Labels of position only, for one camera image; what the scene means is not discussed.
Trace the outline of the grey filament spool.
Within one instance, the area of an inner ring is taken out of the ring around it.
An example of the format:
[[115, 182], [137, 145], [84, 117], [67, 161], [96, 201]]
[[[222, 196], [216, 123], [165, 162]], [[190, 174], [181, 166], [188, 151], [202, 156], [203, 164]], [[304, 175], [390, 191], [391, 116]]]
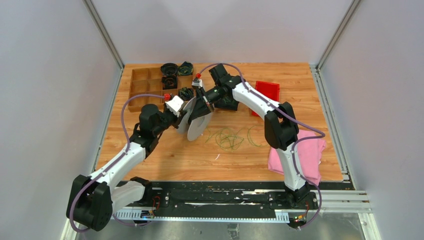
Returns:
[[196, 99], [192, 98], [185, 104], [182, 110], [187, 111], [187, 114], [184, 115], [176, 129], [178, 134], [186, 134], [187, 140], [190, 142], [196, 140], [203, 134], [213, 116], [213, 113], [210, 112], [209, 114], [198, 117], [189, 123], [189, 117], [193, 112], [195, 103]]

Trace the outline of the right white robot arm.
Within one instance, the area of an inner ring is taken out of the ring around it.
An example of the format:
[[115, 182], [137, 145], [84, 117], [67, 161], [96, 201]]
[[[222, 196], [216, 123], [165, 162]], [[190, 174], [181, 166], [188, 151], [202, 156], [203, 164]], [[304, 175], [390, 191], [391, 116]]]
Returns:
[[293, 107], [288, 103], [279, 103], [266, 97], [251, 87], [239, 73], [231, 76], [225, 69], [225, 63], [212, 63], [206, 67], [215, 83], [215, 87], [203, 89], [201, 73], [197, 73], [192, 82], [196, 97], [188, 118], [187, 139], [198, 138], [209, 124], [214, 111], [213, 104], [230, 97], [256, 112], [264, 122], [264, 136], [268, 145], [278, 156], [284, 172], [286, 203], [294, 209], [306, 202], [311, 183], [303, 174], [298, 155], [298, 138], [301, 122], [296, 120]]

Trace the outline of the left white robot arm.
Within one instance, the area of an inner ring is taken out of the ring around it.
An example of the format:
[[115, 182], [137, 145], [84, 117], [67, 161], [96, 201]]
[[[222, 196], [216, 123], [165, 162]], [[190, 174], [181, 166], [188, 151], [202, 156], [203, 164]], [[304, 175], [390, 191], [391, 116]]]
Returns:
[[123, 149], [99, 170], [73, 180], [66, 217], [74, 231], [100, 231], [127, 205], [137, 202], [146, 207], [152, 203], [152, 184], [148, 180], [134, 177], [124, 185], [118, 184], [153, 152], [165, 130], [178, 126], [185, 116], [183, 107], [183, 102], [171, 100], [164, 103], [163, 111], [154, 104], [143, 106], [139, 122]]

